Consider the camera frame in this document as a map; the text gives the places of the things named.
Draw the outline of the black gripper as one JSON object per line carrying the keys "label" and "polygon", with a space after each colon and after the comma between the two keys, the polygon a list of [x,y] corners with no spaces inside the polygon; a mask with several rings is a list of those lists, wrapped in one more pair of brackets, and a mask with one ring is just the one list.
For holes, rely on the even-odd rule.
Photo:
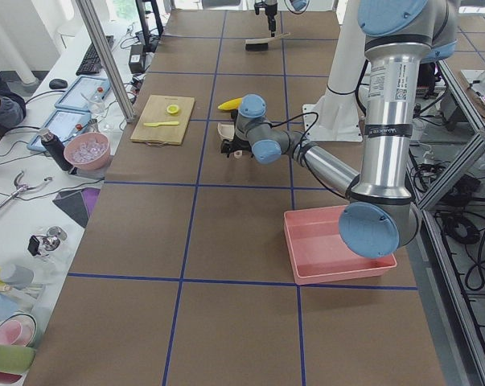
{"label": "black gripper", "polygon": [[[235,126],[236,119],[237,119],[237,116],[238,116],[238,111],[232,110],[230,112],[230,116],[232,118],[231,124],[234,124],[234,126]],[[220,152],[222,154],[225,154],[227,157],[229,157],[231,154],[234,154],[234,152],[237,151],[237,150],[242,150],[243,153],[244,152],[249,152],[250,154],[252,153],[251,146],[250,146],[249,142],[247,142],[246,140],[242,140],[242,139],[238,138],[235,135],[235,133],[234,133],[234,137],[231,141],[221,139]]]}
{"label": "black gripper", "polygon": [[275,20],[275,14],[273,13],[268,13],[266,15],[267,17],[267,22],[268,22],[268,27],[270,32],[275,32],[276,31],[276,20]]}

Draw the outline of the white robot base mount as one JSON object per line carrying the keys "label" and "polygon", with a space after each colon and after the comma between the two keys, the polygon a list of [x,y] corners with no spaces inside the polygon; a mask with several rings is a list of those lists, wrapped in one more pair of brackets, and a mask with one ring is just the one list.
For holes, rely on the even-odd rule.
{"label": "white robot base mount", "polygon": [[356,89],[364,66],[365,35],[358,20],[360,2],[347,3],[326,92],[314,105],[304,105],[307,137],[317,142],[361,142]]}

